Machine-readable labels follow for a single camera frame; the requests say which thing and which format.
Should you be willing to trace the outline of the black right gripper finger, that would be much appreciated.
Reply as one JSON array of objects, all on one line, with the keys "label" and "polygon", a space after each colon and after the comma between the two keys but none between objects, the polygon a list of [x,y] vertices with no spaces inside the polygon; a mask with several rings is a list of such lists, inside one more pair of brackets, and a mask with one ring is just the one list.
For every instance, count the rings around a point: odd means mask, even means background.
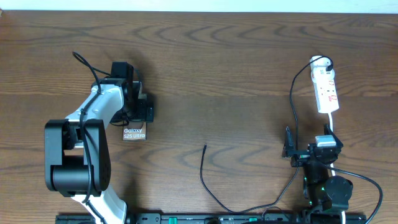
[{"label": "black right gripper finger", "polygon": [[294,140],[290,128],[287,126],[285,129],[285,142],[282,150],[282,157],[292,157],[294,152],[295,152]]},{"label": "black right gripper finger", "polygon": [[330,135],[330,136],[335,137],[335,134],[334,134],[334,132],[331,130],[329,124],[324,124],[324,125],[323,125],[323,128],[324,128],[324,135]]}]

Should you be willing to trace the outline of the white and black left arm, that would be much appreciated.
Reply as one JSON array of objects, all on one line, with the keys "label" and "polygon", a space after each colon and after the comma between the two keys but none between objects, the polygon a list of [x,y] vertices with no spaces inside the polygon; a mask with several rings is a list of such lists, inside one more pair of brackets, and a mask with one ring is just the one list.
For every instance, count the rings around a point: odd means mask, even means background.
[{"label": "white and black left arm", "polygon": [[45,184],[51,191],[80,203],[88,214],[58,215],[56,223],[135,223],[135,216],[110,184],[111,160],[106,128],[111,123],[146,125],[154,107],[134,80],[134,67],[113,62],[97,78],[89,97],[64,119],[51,119],[44,129]]}]

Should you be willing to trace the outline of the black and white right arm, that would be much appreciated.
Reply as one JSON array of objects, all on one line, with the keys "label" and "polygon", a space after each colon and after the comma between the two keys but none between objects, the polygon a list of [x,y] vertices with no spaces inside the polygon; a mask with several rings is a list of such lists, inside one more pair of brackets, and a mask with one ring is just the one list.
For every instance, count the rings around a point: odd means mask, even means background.
[{"label": "black and white right arm", "polygon": [[329,173],[342,147],[343,143],[327,124],[324,125],[324,134],[316,136],[315,142],[309,144],[306,150],[298,150],[290,129],[285,129],[282,157],[290,158],[292,167],[303,168],[303,194],[310,202],[310,207],[300,212],[298,220],[304,223],[348,222],[346,211],[353,183]]}]

